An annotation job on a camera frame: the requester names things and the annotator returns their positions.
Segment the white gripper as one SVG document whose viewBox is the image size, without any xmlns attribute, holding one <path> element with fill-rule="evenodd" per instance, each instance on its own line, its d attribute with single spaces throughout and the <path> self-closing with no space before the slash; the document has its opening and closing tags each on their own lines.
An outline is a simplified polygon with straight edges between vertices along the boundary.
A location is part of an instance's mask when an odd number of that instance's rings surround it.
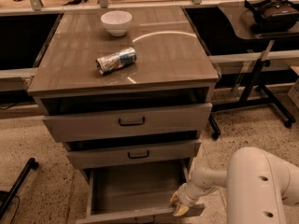
<svg viewBox="0 0 299 224">
<path fill-rule="evenodd" d="M 184 183 L 174 192 L 170 198 L 170 204 L 176 205 L 176 210 L 173 213 L 174 217 L 181 217 L 189 211 L 188 206 L 194 206 L 200 198 L 201 189 L 196 187 L 193 182 Z"/>
</svg>

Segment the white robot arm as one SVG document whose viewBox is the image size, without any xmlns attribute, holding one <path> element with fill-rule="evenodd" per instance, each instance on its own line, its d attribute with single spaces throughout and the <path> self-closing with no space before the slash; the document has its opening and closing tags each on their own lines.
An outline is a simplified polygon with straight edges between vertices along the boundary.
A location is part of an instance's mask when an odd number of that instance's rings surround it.
<svg viewBox="0 0 299 224">
<path fill-rule="evenodd" d="M 174 215 L 218 187 L 226 189 L 227 224 L 287 224 L 284 207 L 299 204 L 299 167 L 257 147 L 240 148 L 225 171 L 193 169 L 170 199 Z"/>
</svg>

